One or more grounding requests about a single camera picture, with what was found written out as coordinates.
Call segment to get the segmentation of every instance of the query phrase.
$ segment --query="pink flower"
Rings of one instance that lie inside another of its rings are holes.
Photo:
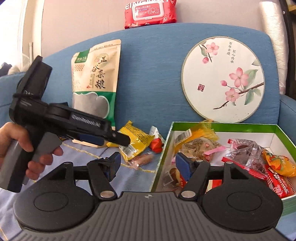
[[[209,62],[209,58],[205,57],[202,61],[203,61],[204,64],[207,64]]]
[[[231,88],[229,91],[226,91],[225,94],[226,100],[231,102],[235,102],[239,97],[239,93],[235,92],[235,89],[233,88]]]
[[[211,45],[207,44],[206,47],[207,47],[207,50],[206,50],[207,53],[213,53],[213,55],[218,54],[217,50],[219,49],[219,46],[216,45],[214,42],[211,43]]]
[[[231,73],[229,74],[229,77],[234,80],[234,85],[235,87],[239,87],[241,84],[243,86],[247,86],[249,84],[248,82],[248,78],[249,78],[249,75],[248,74],[244,74],[243,70],[238,67],[237,68],[237,73]]]
[[[227,86],[227,82],[225,80],[221,80],[220,83],[222,86]]]

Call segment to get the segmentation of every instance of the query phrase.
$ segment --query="green label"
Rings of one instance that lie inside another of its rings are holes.
[[[75,63],[84,63],[87,59],[88,54],[89,54],[89,49],[83,52],[80,52],[77,56],[77,59],[75,60]]]

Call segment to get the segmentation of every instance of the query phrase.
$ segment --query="wet wipes package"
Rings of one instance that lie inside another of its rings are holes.
[[[125,28],[152,24],[175,23],[176,0],[141,0],[128,3],[125,9]]]

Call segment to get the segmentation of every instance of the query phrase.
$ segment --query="sofa armrest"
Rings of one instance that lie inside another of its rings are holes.
[[[0,77],[0,127],[11,121],[8,113],[9,106],[17,84],[23,76],[24,73],[19,73]]]
[[[279,127],[296,144],[296,100],[281,95],[279,109]]]

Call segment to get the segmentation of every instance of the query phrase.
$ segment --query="barcode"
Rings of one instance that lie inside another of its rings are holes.
[[[192,136],[191,130],[188,129],[187,131],[183,132],[182,134],[178,135],[178,137],[175,139],[175,146],[179,144],[180,142],[188,139]]]
[[[130,158],[137,151],[132,145],[120,146],[119,148],[124,154],[126,154],[128,158]]]

